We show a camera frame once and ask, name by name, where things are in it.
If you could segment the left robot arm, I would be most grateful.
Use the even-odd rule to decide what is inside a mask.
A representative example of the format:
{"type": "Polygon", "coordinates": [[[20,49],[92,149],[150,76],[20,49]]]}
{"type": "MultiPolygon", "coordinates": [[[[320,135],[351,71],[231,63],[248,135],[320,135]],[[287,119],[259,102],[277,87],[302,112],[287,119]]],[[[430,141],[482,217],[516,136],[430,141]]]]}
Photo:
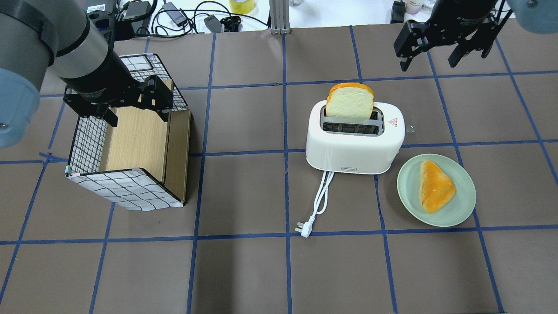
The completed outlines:
{"type": "Polygon", "coordinates": [[[173,91],[157,75],[134,79],[113,50],[115,41],[134,37],[132,24],[151,11],[88,13],[73,0],[3,0],[0,7],[1,147],[24,137],[49,67],[66,83],[64,101],[82,118],[116,127],[113,109],[135,107],[169,121],[173,91]]]}

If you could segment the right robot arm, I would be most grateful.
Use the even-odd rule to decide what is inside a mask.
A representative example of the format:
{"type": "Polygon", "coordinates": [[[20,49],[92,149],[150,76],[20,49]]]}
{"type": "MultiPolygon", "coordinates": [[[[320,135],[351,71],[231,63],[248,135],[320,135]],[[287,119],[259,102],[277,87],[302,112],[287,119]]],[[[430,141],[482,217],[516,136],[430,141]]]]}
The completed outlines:
{"type": "Polygon", "coordinates": [[[553,34],[558,29],[555,0],[437,0],[426,22],[408,20],[399,32],[393,47],[401,70],[438,46],[454,46],[448,58],[452,68],[473,51],[486,58],[511,16],[531,33],[553,34]]]}

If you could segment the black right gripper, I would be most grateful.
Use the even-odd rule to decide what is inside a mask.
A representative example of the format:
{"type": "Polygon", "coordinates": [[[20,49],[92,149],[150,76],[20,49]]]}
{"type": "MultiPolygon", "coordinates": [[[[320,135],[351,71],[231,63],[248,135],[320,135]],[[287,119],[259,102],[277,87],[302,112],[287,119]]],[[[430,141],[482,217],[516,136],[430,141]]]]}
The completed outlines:
{"type": "Polygon", "coordinates": [[[401,70],[406,72],[411,62],[421,52],[438,46],[456,44],[448,57],[448,64],[455,68],[464,56],[480,51],[486,59],[500,33],[500,25],[493,14],[478,19],[432,16],[426,22],[407,20],[393,44],[401,70]]]}

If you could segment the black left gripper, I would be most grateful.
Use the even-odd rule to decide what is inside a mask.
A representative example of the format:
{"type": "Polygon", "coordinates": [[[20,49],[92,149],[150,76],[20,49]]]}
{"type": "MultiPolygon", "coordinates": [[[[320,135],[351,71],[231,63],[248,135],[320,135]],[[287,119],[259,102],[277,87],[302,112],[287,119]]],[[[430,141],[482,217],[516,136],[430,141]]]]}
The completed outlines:
{"type": "Polygon", "coordinates": [[[149,75],[144,81],[132,79],[131,84],[122,88],[102,89],[86,95],[66,86],[64,102],[81,118],[95,117],[108,125],[118,126],[118,117],[112,109],[134,107],[150,110],[168,123],[173,109],[172,87],[157,75],[149,75]]]}

